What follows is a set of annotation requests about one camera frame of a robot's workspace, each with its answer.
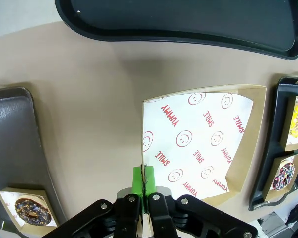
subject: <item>open cardboard box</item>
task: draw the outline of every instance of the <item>open cardboard box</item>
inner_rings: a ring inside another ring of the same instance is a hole
[[[287,193],[291,190],[291,188],[292,188],[292,186],[293,186],[293,184],[296,180],[297,174],[298,174],[298,154],[294,155],[293,164],[294,164],[294,167],[295,167],[295,172],[294,172],[294,176],[293,176],[291,182],[283,190],[280,190],[280,191],[270,190],[271,185],[272,185],[272,183],[274,181],[274,178],[276,176],[276,173],[280,169],[281,161],[283,161],[287,158],[290,158],[290,157],[292,157],[292,156],[283,156],[283,157],[276,158],[274,160],[272,169],[271,169],[271,171],[269,173],[269,176],[268,176],[268,179],[267,179],[267,183],[266,183],[266,185],[263,189],[263,198],[264,198],[265,202],[266,201],[272,201],[273,199],[281,197],[285,193]]]
[[[248,174],[251,162],[254,156],[255,148],[258,141],[258,136],[262,124],[264,106],[266,99],[266,87],[260,85],[248,85],[248,84],[237,84],[237,85],[226,85],[226,86],[215,86],[208,88],[199,88],[194,90],[188,90],[168,95],[163,95],[161,97],[172,96],[176,94],[191,94],[191,93],[232,93],[239,94],[241,96],[251,99],[253,104],[253,109],[247,124],[246,131],[244,133],[243,139],[239,145],[235,158],[230,166],[228,173],[226,174],[226,181],[228,184],[229,192],[203,199],[204,202],[212,205],[218,206],[227,200],[235,197],[239,194],[244,186],[246,176]]]
[[[290,124],[292,121],[293,117],[293,111],[294,111],[294,106],[295,106],[295,101],[298,99],[297,97],[291,97],[288,100],[287,104],[287,112],[286,112],[286,117],[285,117],[285,123],[284,123],[284,128],[280,140],[281,146],[285,149],[285,151],[291,151],[291,150],[297,150],[298,149],[298,143],[296,144],[289,144],[287,145],[287,139],[288,139],[288,134],[290,131]]]
[[[17,188],[5,188],[1,190],[0,192],[16,192],[16,193],[24,193],[27,195],[34,195],[38,196],[44,199],[46,205],[48,206],[48,209],[51,213],[51,216],[53,217],[56,225],[58,225],[58,222],[56,220],[55,214],[53,213],[51,209],[51,204],[49,203],[48,197],[43,190],[27,190],[27,189],[17,189]],[[14,216],[10,213],[10,210],[8,206],[6,205],[5,201],[3,200],[1,194],[0,194],[0,201],[2,202],[6,212],[8,213],[9,217],[11,218],[13,224],[15,227],[25,236],[30,237],[30,238],[39,238],[45,236],[47,233],[51,232],[54,230],[56,227],[54,226],[34,226],[30,225],[28,223],[25,223],[23,226],[21,226],[17,220],[14,218]]]

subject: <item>screw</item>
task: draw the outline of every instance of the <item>screw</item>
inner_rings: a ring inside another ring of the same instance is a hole
[[[244,238],[252,238],[252,233],[251,232],[245,232],[244,233]]]
[[[155,201],[159,200],[160,199],[160,196],[158,194],[155,194],[153,197],[152,197]]]
[[[183,199],[181,199],[181,203],[182,203],[183,205],[186,205],[186,204],[189,203],[189,201],[188,201],[186,198],[183,198]]]
[[[132,196],[130,196],[130,197],[128,198],[128,201],[130,201],[130,202],[133,202],[134,200],[135,200],[135,198],[132,197]]]
[[[103,209],[103,210],[107,209],[107,205],[106,205],[105,203],[103,203],[100,207],[101,207],[101,209]]]

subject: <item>beige table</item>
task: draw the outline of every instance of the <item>beige table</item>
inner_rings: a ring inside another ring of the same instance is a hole
[[[100,42],[64,23],[0,37],[0,85],[27,87],[34,97],[44,151],[68,218],[94,201],[116,200],[141,162],[141,101],[224,84],[268,87],[260,142],[246,186],[223,211],[246,222],[278,207],[248,211],[271,113],[271,89],[288,61],[214,46],[164,42]]]

